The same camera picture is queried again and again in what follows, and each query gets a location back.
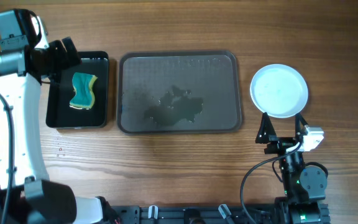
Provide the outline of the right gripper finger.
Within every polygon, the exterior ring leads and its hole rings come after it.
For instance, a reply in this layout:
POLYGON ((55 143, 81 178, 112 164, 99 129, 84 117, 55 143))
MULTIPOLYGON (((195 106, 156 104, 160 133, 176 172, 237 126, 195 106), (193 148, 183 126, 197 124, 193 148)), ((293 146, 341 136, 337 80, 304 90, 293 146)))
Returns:
POLYGON ((305 126, 307 126, 308 123, 306 122, 306 120, 304 119, 304 117, 302 117, 302 115, 300 113, 297 113, 295 115, 295 138, 299 139, 301 138, 301 136, 304 134, 304 128, 305 126))
POLYGON ((277 140, 277 135, 274 130, 273 124, 270 120, 269 115, 264 112, 260 123, 260 128, 257 133, 255 142, 258 144, 268 144, 272 141, 277 140))

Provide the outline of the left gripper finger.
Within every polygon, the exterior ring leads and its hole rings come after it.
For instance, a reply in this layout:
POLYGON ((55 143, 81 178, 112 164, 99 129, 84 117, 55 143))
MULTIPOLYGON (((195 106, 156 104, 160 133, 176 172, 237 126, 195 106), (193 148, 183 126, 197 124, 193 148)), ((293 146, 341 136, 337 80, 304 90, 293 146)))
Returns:
POLYGON ((69 66, 79 65, 81 63, 81 58, 78 54, 78 51, 70 37, 62 39, 62 43, 66 49, 67 53, 67 62, 69 66))
POLYGON ((65 47, 60 40, 49 43, 49 53, 52 59, 52 72, 57 73, 67 69, 69 66, 68 56, 65 47))

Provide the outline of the white plate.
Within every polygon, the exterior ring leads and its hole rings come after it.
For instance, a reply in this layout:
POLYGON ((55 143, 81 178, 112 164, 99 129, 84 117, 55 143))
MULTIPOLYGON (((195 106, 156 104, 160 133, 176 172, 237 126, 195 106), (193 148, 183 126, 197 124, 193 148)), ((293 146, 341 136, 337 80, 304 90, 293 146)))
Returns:
POLYGON ((250 97, 261 112, 274 118, 289 118, 304 109, 309 91, 297 70, 288 65, 270 64, 253 76, 250 97))

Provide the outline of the green yellow sponge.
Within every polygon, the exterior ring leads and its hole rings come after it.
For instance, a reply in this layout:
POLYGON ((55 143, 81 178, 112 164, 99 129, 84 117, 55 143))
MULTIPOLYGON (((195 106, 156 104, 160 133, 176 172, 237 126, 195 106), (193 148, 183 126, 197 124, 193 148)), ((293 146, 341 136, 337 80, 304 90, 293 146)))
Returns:
POLYGON ((70 100, 70 107, 78 110, 90 110, 95 102, 93 85, 97 80, 96 75, 76 72, 72 78, 72 85, 75 92, 70 100))

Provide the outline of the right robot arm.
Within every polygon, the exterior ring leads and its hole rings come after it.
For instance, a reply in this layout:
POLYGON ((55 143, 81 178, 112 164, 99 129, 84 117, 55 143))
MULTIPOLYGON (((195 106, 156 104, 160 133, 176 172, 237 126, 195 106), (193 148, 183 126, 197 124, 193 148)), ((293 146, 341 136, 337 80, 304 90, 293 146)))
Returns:
POLYGON ((310 126, 301 114, 295 115, 295 135, 278 137, 267 113, 262 115, 256 143, 266 144, 265 154, 276 154, 279 159, 284 197, 277 197, 272 214, 273 223, 323 223, 326 207, 320 202, 326 198, 328 170, 318 162, 305 162, 303 154, 316 149, 324 139, 324 131, 310 126))

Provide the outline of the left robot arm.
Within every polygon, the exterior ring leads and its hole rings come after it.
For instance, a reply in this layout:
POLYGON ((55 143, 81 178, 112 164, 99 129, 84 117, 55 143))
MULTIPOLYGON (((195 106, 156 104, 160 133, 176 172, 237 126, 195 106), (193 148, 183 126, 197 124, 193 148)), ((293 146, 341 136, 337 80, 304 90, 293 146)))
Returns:
POLYGON ((102 223, 108 204, 52 182, 39 129, 41 79, 78 65, 70 38, 0 51, 0 223, 102 223))

